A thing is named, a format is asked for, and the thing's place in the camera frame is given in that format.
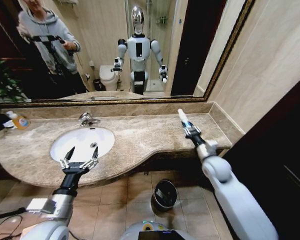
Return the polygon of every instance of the drain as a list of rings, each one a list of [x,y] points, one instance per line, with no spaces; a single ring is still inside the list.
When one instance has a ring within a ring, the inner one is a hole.
[[[96,142],[93,142],[90,144],[90,148],[95,148],[97,146],[97,143]]]

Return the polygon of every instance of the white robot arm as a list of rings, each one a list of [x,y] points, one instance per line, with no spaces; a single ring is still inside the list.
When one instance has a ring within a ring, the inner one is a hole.
[[[152,40],[150,46],[151,46],[152,52],[155,55],[155,59],[160,66],[159,67],[160,79],[163,81],[163,83],[166,83],[167,78],[168,78],[168,75],[167,75],[168,68],[165,65],[163,65],[164,60],[163,60],[163,57],[162,57],[162,54],[160,51],[159,42],[157,40]]]
[[[124,39],[118,40],[118,57],[114,59],[114,68],[111,71],[122,71],[125,63],[125,54],[127,51],[127,42]]]
[[[279,239],[275,227],[251,192],[238,181],[230,164],[216,156],[217,142],[203,140],[200,129],[188,121],[181,109],[178,112],[185,137],[196,146],[202,171],[210,180],[215,196],[239,239]]]
[[[35,225],[21,240],[68,240],[67,228],[73,213],[73,202],[77,196],[80,177],[87,174],[98,163],[98,146],[95,147],[90,160],[85,162],[69,162],[75,147],[60,160],[65,177],[60,187],[53,191],[52,199],[34,198],[26,210],[30,213],[43,214],[49,219]]]

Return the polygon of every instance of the chrome faucet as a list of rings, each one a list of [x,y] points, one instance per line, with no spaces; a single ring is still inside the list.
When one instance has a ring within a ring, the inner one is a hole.
[[[80,125],[81,127],[85,127],[86,125],[91,126],[92,124],[98,124],[101,122],[100,119],[93,118],[88,112],[82,113],[78,120],[82,121]]]

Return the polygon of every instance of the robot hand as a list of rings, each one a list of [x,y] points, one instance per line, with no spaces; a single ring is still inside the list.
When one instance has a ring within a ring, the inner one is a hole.
[[[168,68],[166,67],[166,65],[162,65],[161,67],[159,67],[160,79],[164,84],[167,82],[167,78],[168,78],[167,72],[168,72]]]
[[[120,57],[116,57],[114,59],[114,64],[113,64],[114,68],[111,69],[111,72],[113,71],[120,71],[122,72],[122,60]]]

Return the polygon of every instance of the black cable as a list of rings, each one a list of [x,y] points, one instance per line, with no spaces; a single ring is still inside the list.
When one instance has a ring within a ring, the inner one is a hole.
[[[11,240],[11,239],[19,237],[19,236],[21,236],[21,232],[19,234],[17,234],[17,235],[6,236],[4,238],[1,238],[0,240]]]
[[[74,237],[76,240],[85,240],[85,239],[80,239],[77,236],[75,236],[72,231],[69,230],[69,233],[71,234],[72,237]]]
[[[15,215],[23,214],[25,212],[26,212],[26,209],[24,207],[20,207],[17,210],[0,214],[0,219],[3,219],[5,217],[10,217],[10,216],[15,216]]]
[[[15,236],[13,236],[15,230],[17,230],[17,228],[20,226],[20,224],[22,223],[23,221],[23,217],[21,215],[14,215],[14,216],[9,216],[7,217],[5,220],[3,220],[2,222],[0,222],[0,226],[5,222],[7,221],[8,219],[11,219],[11,218],[14,218],[14,217],[19,217],[20,218],[20,222],[18,223],[18,225],[15,227],[15,229],[11,232],[11,233],[0,233],[0,235],[4,235],[4,234],[8,234],[9,236],[6,236],[4,238],[2,238],[2,240],[8,240],[8,239],[12,239],[12,237],[14,238]]]

